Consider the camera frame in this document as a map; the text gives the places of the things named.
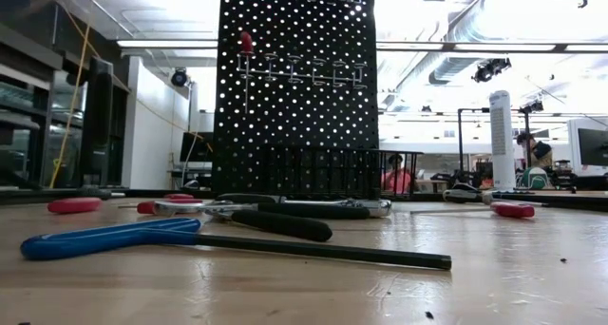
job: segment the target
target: fluorescent light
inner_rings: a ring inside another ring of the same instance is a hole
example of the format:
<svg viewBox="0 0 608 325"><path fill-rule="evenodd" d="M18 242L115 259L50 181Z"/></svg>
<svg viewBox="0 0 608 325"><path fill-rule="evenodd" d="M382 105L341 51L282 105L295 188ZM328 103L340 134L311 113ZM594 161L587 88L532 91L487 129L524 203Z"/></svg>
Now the fluorescent light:
<svg viewBox="0 0 608 325"><path fill-rule="evenodd" d="M457 51L535 52L551 51L555 45L548 44L457 44Z"/></svg>
<svg viewBox="0 0 608 325"><path fill-rule="evenodd" d="M568 45L566 52L606 52L608 44L593 44L593 45Z"/></svg>
<svg viewBox="0 0 608 325"><path fill-rule="evenodd" d="M217 40L119 40L122 48L164 48L164 49L211 49L218 47Z"/></svg>
<svg viewBox="0 0 608 325"><path fill-rule="evenodd" d="M379 50L382 49L397 49L397 50L407 50L407 51L414 51L414 50L420 50L420 51L425 51L425 50L441 50L441 48L443 48L444 45L443 44L437 44L437 43L403 43L403 42L377 42L376 43L376 48Z"/></svg>

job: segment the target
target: black wire basket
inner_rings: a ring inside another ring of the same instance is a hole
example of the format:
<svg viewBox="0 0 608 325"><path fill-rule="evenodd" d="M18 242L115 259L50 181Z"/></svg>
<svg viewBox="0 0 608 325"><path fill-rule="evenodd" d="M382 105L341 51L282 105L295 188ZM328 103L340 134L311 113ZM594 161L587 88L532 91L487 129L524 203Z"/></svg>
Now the black wire basket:
<svg viewBox="0 0 608 325"><path fill-rule="evenodd" d="M266 144L263 153L261 192L300 200L409 200L422 154L281 144Z"/></svg>

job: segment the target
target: ceiling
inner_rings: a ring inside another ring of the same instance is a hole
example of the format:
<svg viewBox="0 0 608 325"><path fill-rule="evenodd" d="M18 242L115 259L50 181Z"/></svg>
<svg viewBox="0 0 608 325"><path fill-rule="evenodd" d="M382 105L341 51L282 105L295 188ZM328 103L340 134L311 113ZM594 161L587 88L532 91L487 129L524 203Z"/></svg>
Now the ceiling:
<svg viewBox="0 0 608 325"><path fill-rule="evenodd" d="M217 39L219 0L63 0L108 39ZM608 0L376 0L378 41L606 42L598 27ZM157 74L214 67L215 50L140 50ZM608 112L608 55L510 55L513 68L489 83L470 77L480 54L378 52L379 105L386 111L455 111L487 105L507 89L514 106L543 100L550 112ZM390 118L381 128L399 127Z"/></svg>

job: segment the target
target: black handle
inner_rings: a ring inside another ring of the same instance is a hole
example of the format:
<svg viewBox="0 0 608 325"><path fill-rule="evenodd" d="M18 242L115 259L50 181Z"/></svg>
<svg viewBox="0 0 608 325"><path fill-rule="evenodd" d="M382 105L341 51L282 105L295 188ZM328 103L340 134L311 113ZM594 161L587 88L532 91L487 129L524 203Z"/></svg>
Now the black handle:
<svg viewBox="0 0 608 325"><path fill-rule="evenodd" d="M450 270L452 258L446 255L408 253L393 250L366 249L347 246L294 243L267 239L240 239L225 236L195 235L197 245L292 254L315 258L339 258L410 267Z"/></svg>
<svg viewBox="0 0 608 325"><path fill-rule="evenodd" d="M333 235L332 229L326 223L318 220L306 220L259 211L235 211L231 219L261 230L300 239L326 241Z"/></svg>
<svg viewBox="0 0 608 325"><path fill-rule="evenodd" d="M294 217L317 218L324 220L366 220L370 210L366 207L338 205L318 205L308 203L268 203L257 205L258 211Z"/></svg>
<svg viewBox="0 0 608 325"><path fill-rule="evenodd" d="M232 201L233 203L260 203L270 202L276 203L280 200L279 196L266 196L245 193L228 193L219 195L216 201Z"/></svg>

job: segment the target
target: person in red shirt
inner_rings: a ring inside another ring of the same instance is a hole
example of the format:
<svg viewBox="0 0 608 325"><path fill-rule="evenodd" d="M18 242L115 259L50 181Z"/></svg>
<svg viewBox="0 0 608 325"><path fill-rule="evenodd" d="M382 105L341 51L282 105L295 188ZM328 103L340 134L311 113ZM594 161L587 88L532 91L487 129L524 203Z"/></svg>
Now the person in red shirt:
<svg viewBox="0 0 608 325"><path fill-rule="evenodd" d="M407 169L404 169L401 166L401 163L403 163L403 158L401 155L394 154L389 158L389 164L392 169L382 176L383 190L396 192L398 194L405 194L407 191L409 191L411 176Z"/></svg>

